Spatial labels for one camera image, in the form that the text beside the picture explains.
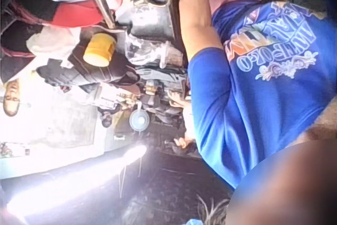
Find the bright light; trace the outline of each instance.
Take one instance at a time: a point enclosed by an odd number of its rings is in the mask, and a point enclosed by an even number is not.
[[[123,159],[125,160],[125,164],[129,165],[136,161],[137,159],[141,158],[146,152],[146,146],[139,145],[129,149],[124,155]]]
[[[145,152],[145,146],[136,146],[128,150],[122,158],[110,160],[23,191],[8,203],[8,211],[13,215],[25,217],[60,206],[99,187],[119,174],[125,166],[141,158]]]

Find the metal rod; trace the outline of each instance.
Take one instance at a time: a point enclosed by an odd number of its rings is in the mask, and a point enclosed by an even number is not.
[[[115,19],[112,16],[112,13],[109,9],[109,6],[108,6],[106,0],[95,0],[95,1],[96,1],[97,6],[100,9],[102,15],[103,15],[103,18],[106,22],[107,27],[109,29],[114,29],[115,28]]]
[[[122,195],[123,195],[125,173],[126,173],[126,166],[124,167],[122,182],[121,182],[121,174],[118,175],[118,182],[119,182],[119,187],[120,187],[120,199],[122,198]]]
[[[138,177],[140,177],[142,173],[142,163],[143,163],[143,157],[140,158]]]

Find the blue t-shirt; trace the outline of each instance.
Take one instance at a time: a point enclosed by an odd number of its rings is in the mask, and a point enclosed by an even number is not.
[[[236,188],[286,148],[336,95],[336,27],[285,3],[229,2],[213,15],[224,50],[189,64],[199,152]]]

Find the graphic print on t-shirt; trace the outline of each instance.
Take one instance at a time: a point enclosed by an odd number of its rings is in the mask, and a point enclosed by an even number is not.
[[[318,56],[310,48],[316,35],[306,19],[312,15],[322,19],[318,13],[286,2],[271,2],[257,8],[224,43],[229,62],[236,59],[243,72],[257,66],[259,74],[255,79],[269,81],[281,75],[293,79],[297,70],[314,65]]]

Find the yellow cup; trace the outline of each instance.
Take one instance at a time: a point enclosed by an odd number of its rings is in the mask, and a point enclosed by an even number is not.
[[[83,59],[97,67],[107,67],[116,48],[116,40],[108,34],[95,34],[86,50]]]

